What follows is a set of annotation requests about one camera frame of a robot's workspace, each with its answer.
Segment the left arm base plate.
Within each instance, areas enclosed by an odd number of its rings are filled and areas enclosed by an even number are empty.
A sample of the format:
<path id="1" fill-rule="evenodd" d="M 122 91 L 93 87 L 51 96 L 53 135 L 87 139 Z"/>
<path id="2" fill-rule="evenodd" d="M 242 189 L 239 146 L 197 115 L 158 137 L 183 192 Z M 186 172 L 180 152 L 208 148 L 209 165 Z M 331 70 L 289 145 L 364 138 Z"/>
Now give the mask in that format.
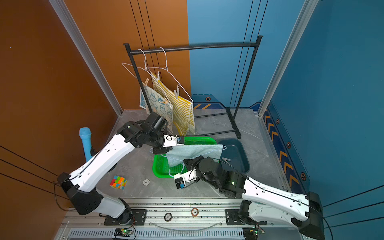
<path id="1" fill-rule="evenodd" d="M 144 226 L 148 211 L 146 209 L 133 209 L 131 212 L 131 219 L 129 222 L 122 224 L 119 223 L 116 219 L 108 216 L 105 218 L 104 226 Z"/>

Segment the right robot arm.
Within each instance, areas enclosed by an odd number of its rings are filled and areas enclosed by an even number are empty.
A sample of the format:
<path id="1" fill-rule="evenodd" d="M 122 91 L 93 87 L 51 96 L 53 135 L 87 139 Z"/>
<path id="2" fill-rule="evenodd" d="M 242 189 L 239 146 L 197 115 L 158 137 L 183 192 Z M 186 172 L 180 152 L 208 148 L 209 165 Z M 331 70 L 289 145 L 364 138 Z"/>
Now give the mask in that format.
<path id="1" fill-rule="evenodd" d="M 325 239 L 323 206 L 318 194 L 295 194 L 262 184 L 235 169 L 225 170 L 209 157 L 185 159 L 184 165 L 187 172 L 174 176 L 177 189 L 203 181 L 227 198 L 240 199 L 239 218 L 243 224 L 254 226 L 280 219 L 306 237 Z"/>

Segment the light green towel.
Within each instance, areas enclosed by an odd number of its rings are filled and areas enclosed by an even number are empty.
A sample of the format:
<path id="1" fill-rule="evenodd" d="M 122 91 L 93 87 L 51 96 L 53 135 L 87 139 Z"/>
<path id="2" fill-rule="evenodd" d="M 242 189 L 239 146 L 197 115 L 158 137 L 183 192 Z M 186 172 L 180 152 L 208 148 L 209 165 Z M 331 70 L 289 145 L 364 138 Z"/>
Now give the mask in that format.
<path id="1" fill-rule="evenodd" d="M 223 145 L 183 145 L 175 146 L 172 150 L 167 152 L 166 157 L 169 161 L 170 167 L 177 165 L 179 162 L 183 163 L 184 159 L 194 159 L 199 156 L 220 159 L 222 151 L 227 147 Z"/>

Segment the beige clothespin towel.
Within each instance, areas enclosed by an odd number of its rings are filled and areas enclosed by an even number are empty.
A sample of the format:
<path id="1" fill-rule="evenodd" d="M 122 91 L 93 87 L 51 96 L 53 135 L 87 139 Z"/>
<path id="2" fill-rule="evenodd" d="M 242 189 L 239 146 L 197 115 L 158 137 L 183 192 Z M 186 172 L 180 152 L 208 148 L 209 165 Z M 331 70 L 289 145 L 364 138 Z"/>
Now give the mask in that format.
<path id="1" fill-rule="evenodd" d="M 231 159 L 228 159 L 228 158 L 222 158 L 222 160 L 226 163 L 230 163 L 232 160 Z"/>

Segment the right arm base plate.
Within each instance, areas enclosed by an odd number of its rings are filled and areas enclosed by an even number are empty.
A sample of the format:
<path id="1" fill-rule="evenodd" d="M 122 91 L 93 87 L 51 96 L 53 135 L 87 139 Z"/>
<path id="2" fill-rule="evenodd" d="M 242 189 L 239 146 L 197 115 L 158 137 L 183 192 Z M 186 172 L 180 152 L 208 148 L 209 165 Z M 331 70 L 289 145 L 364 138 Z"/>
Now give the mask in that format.
<path id="1" fill-rule="evenodd" d="M 249 225 L 249 226 L 266 226 L 267 221 L 255 221 L 251 219 L 248 212 L 242 212 L 239 209 L 226 209 L 226 223 L 228 226 Z"/>

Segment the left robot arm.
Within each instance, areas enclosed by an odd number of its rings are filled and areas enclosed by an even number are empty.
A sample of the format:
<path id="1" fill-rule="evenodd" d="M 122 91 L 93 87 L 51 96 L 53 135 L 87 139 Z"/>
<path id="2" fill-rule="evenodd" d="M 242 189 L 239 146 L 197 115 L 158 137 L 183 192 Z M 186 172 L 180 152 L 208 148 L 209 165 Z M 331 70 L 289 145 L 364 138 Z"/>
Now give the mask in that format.
<path id="1" fill-rule="evenodd" d="M 167 125 L 167 120 L 154 112 L 146 120 L 127 122 L 88 162 L 70 174 L 59 175 L 58 183 L 79 215 L 99 213 L 121 225 L 131 221 L 130 206 L 123 199 L 98 191 L 96 185 L 123 157 L 143 145 L 153 147 L 155 155 L 183 145 L 184 138 L 169 135 Z"/>

